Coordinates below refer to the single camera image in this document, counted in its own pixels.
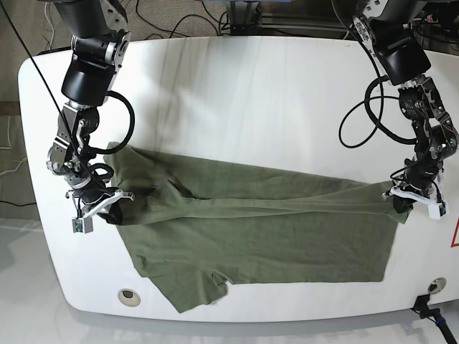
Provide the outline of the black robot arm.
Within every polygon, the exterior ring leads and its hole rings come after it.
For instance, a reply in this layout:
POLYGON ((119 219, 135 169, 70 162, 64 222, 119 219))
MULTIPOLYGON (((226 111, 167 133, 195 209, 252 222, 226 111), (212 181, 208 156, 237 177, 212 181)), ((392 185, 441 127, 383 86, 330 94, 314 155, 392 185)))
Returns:
POLYGON ((91 163, 98 155, 108 156, 124 148, 133 135, 135 113, 124 96, 112 86, 122 67, 131 40, 128 17, 120 1, 55 1, 54 5, 72 33, 72 60, 62 84, 68 101, 60 109, 58 129, 47 156, 47 168, 70 186, 76 216, 75 233, 93 230, 93 217, 120 224, 121 199, 131 193, 109 187, 114 170, 105 163, 91 163), (90 145, 90 136, 99 126, 98 108, 108 98, 121 101, 129 114, 125 138, 113 148, 90 145))
POLYGON ((440 173, 444 160, 458 151, 458 132, 435 83, 425 74, 431 64, 410 28, 410 22, 426 5, 426 1, 361 1, 353 23, 383 73, 368 86, 365 109, 371 110, 372 90, 379 83, 389 82, 398 88, 400 110, 415 132, 413 139, 400 138, 384 127, 374 113, 369 113, 372 122, 387 136, 415 147, 414 157, 392 175, 394 185, 383 196, 392 199, 399 214, 420 202, 432 206, 435 215, 443 216, 447 205, 440 191, 440 173))

